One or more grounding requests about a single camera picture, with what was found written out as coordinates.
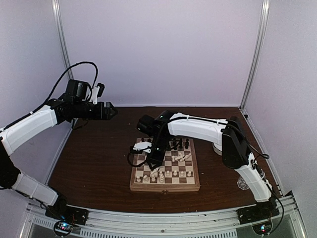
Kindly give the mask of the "aluminium front rail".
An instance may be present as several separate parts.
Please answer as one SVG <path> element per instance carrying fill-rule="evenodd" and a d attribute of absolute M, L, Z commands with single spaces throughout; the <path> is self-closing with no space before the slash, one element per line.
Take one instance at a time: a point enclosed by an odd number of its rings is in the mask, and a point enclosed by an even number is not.
<path fill-rule="evenodd" d="M 257 235 L 253 226 L 260 222 L 242 224 L 238 208 L 190 213 L 124 213 L 88 210 L 85 225 L 78 225 L 66 238 L 307 238 L 298 206 L 293 196 L 280 199 L 281 214 L 271 218 L 273 230 L 269 236 Z M 56 219 L 45 216 L 44 209 L 30 202 L 18 238 L 57 238 L 53 232 Z"/>

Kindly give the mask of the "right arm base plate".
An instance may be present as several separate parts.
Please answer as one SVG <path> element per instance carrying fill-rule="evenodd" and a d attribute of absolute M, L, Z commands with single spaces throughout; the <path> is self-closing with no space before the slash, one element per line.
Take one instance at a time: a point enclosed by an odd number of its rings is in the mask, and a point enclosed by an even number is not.
<path fill-rule="evenodd" d="M 238 219 L 241 225 L 269 220 L 279 214 L 278 208 L 269 211 L 267 208 L 259 208 L 258 206 L 245 207 L 237 210 Z"/>

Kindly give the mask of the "left aluminium corner post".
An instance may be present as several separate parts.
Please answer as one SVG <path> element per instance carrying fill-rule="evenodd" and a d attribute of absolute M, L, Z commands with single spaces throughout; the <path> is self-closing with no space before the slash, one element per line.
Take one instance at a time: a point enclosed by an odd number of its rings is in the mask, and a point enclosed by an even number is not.
<path fill-rule="evenodd" d="M 68 50 L 67 50 L 67 45 L 66 45 L 66 40 L 65 40 L 65 35 L 64 35 L 64 29 L 63 29 L 63 24 L 62 24 L 62 17 L 61 17 L 61 12 L 60 12 L 60 4 L 58 0 L 52 0 L 52 7 L 53 7 L 53 15 L 57 27 L 57 33 L 59 37 L 59 43 L 61 47 L 61 53 L 62 53 L 62 58 L 63 58 L 63 63 L 65 68 L 67 69 L 68 67 L 71 66 L 69 55 L 68 55 Z"/>

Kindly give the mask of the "white scalloped bowl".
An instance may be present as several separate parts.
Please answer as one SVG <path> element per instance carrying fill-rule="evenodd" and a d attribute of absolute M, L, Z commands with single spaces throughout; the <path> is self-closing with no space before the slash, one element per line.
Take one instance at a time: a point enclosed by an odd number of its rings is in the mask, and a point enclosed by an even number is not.
<path fill-rule="evenodd" d="M 218 145 L 216 143 L 212 144 L 213 150 L 216 154 L 218 154 L 219 156 L 222 156 L 222 146 Z"/>

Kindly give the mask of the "aluminium corner post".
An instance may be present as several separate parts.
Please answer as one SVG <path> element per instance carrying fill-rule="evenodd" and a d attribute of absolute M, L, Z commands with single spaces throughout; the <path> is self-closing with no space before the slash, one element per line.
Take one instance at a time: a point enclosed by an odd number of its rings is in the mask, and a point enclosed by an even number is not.
<path fill-rule="evenodd" d="M 254 81 L 255 76 L 256 76 L 256 71 L 257 71 L 257 67 L 259 64 L 261 51 L 262 51 L 262 47 L 264 44 L 266 30 L 267 30 L 269 10 L 270 10 L 270 1 L 263 0 L 253 58 L 252 58 L 252 62 L 251 62 L 251 66 L 250 66 L 250 70 L 249 70 L 249 74 L 248 74 L 248 78 L 247 78 L 246 87 L 245 87 L 244 94 L 242 97 L 242 101 L 241 101 L 240 106 L 239 106 L 239 109 L 241 111 L 244 111 L 246 108 L 246 104 L 247 104 L 248 97 L 249 97 L 250 92 L 251 92 L 252 84 L 253 84 L 253 81 Z"/>
<path fill-rule="evenodd" d="M 64 35 L 64 29 L 63 29 L 63 24 L 62 24 L 62 17 L 61 17 L 61 12 L 60 12 L 60 4 L 58 0 L 52 0 L 52 7 L 53 7 L 53 15 L 57 27 L 57 33 L 59 37 L 59 43 L 61 47 L 61 53 L 62 53 L 62 58 L 63 58 L 63 63 L 65 68 L 67 69 L 68 67 L 71 66 L 69 55 L 68 55 L 68 50 L 67 50 L 67 45 L 66 45 L 66 40 L 65 40 L 65 35 Z"/>

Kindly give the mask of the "dark rook corner piece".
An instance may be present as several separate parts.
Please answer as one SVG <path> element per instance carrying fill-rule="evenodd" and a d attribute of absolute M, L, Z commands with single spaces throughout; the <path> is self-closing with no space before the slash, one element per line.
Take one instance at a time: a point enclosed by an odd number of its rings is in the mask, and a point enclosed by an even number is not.
<path fill-rule="evenodd" d="M 189 148 L 189 139 L 186 139 L 185 141 L 185 149 L 188 149 Z"/>

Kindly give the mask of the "right aluminium corner post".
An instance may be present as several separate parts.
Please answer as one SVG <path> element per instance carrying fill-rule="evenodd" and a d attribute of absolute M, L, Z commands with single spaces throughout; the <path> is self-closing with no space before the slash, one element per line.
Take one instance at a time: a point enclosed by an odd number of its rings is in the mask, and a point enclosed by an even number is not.
<path fill-rule="evenodd" d="M 249 70 L 249 74 L 248 74 L 248 78 L 247 78 L 246 87 L 245 87 L 244 94 L 242 97 L 242 101 L 241 101 L 240 106 L 239 106 L 239 109 L 241 111 L 244 111 L 246 108 L 246 104 L 247 104 L 248 97 L 249 97 L 250 92 L 251 92 L 252 84 L 253 84 L 253 81 L 254 81 L 255 76 L 256 76 L 256 71 L 257 71 L 257 67 L 259 64 L 261 51 L 262 51 L 262 47 L 264 44 L 266 30 L 267 30 L 269 10 L 270 10 L 270 1 L 263 0 L 253 58 L 252 58 L 252 62 L 251 62 L 251 66 L 250 66 L 250 70 Z"/>

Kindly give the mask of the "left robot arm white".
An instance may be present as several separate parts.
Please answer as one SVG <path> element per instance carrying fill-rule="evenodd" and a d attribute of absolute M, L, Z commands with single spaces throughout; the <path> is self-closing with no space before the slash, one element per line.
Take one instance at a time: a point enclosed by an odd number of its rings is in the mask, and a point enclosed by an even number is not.
<path fill-rule="evenodd" d="M 46 209 L 67 220 L 71 209 L 66 198 L 26 175 L 12 162 L 10 156 L 25 142 L 34 136 L 65 121 L 75 119 L 110 120 L 118 111 L 111 102 L 101 102 L 105 86 L 70 79 L 65 92 L 58 98 L 52 93 L 36 109 L 17 119 L 0 130 L 0 188 L 11 189 L 43 204 Z"/>

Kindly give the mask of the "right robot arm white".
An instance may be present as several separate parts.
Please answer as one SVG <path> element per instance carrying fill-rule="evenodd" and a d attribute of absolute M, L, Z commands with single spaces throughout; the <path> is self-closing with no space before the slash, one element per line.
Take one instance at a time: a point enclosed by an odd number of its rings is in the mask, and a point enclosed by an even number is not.
<path fill-rule="evenodd" d="M 234 169 L 251 190 L 256 201 L 254 215 L 257 218 L 264 219 L 277 207 L 273 188 L 254 156 L 256 149 L 245 137 L 237 117 L 208 119 L 164 111 L 157 118 L 142 116 L 137 129 L 152 141 L 138 142 L 132 149 L 147 153 L 146 163 L 151 169 L 162 165 L 167 145 L 174 136 L 209 141 L 215 152 L 222 156 L 223 164 Z"/>

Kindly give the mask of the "wooden chess board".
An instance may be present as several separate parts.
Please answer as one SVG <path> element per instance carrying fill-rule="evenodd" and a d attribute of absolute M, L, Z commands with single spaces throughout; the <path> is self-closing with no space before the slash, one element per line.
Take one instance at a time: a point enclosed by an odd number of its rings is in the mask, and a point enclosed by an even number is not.
<path fill-rule="evenodd" d="M 189 148 L 185 149 L 185 141 L 189 139 Z M 162 165 L 153 171 L 149 168 L 146 160 L 146 153 L 134 154 L 133 164 L 136 167 L 132 168 L 130 178 L 130 190 L 142 192 L 195 192 L 200 189 L 200 180 L 198 173 L 198 165 L 196 159 L 196 152 L 193 139 L 190 138 L 174 138 L 170 142 L 170 146 L 165 152 Z M 178 156 L 180 154 L 189 154 L 191 157 L 183 162 L 173 162 L 171 156 Z M 166 177 L 165 172 L 170 171 L 170 176 Z M 173 172 L 177 171 L 177 176 L 173 176 Z M 186 176 L 181 177 L 180 171 L 184 171 Z M 192 176 L 188 177 L 187 173 L 191 171 Z M 151 183 L 151 175 L 157 174 L 157 183 Z M 159 183 L 159 176 L 163 174 L 165 183 Z M 136 182 L 136 176 L 141 178 L 141 182 Z M 149 177 L 149 183 L 143 183 L 143 177 Z"/>

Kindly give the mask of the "clear plastic cup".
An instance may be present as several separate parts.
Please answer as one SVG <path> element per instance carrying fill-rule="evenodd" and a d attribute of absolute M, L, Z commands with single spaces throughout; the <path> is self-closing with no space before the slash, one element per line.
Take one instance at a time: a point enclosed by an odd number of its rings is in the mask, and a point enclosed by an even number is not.
<path fill-rule="evenodd" d="M 241 189 L 241 190 L 248 190 L 249 186 L 247 185 L 247 183 L 245 182 L 245 180 L 239 176 L 238 180 L 237 180 L 237 186 Z"/>

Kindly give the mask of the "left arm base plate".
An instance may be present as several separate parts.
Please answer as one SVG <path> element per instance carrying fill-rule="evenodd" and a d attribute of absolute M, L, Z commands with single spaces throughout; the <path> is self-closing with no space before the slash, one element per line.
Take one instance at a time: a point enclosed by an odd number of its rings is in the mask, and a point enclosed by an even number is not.
<path fill-rule="evenodd" d="M 47 206 L 45 215 L 69 224 L 85 225 L 89 211 L 67 205 L 65 201 L 57 201 L 53 206 Z"/>

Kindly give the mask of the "white king chess piece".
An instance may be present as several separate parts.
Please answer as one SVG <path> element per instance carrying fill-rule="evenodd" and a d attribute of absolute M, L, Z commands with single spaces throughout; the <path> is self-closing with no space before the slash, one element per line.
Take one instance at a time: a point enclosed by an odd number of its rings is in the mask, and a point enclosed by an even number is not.
<path fill-rule="evenodd" d="M 186 159 L 188 159 L 190 157 L 191 157 L 191 153 L 189 153 L 189 154 L 180 154 L 178 156 L 171 156 L 171 160 L 173 162 L 176 162 L 176 161 L 183 162 L 183 161 L 185 161 Z"/>

